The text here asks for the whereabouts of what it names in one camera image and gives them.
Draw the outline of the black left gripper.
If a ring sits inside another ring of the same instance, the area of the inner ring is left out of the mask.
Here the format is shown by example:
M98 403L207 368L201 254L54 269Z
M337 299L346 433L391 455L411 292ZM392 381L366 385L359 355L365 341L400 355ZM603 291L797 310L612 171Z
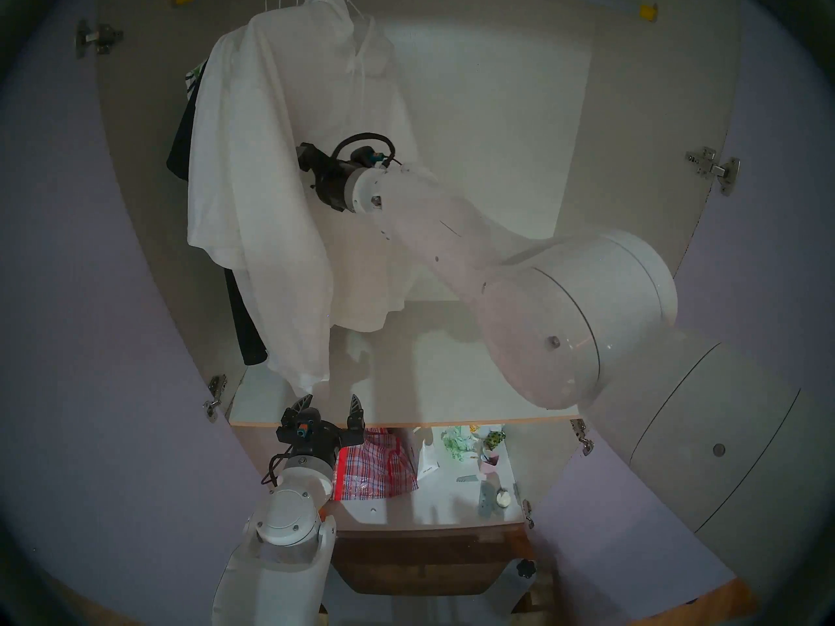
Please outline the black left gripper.
M284 411L276 437L288 445L288 450L280 459L312 457L333 468L341 449L364 443L364 409L357 395L352 394L346 428L340 428L323 420L318 409L310 407L312 400L312 394L304 395Z

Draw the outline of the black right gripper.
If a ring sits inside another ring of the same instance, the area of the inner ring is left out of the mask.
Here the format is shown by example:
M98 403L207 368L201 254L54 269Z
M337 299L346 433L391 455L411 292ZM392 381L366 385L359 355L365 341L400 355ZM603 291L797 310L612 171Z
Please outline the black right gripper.
M339 155L350 143L340 143L328 155L312 143L301 143L296 148L298 165L303 172L312 172L312 189L322 203L336 211L354 212L350 177L367 169L367 145L352 150L350 158L340 159Z

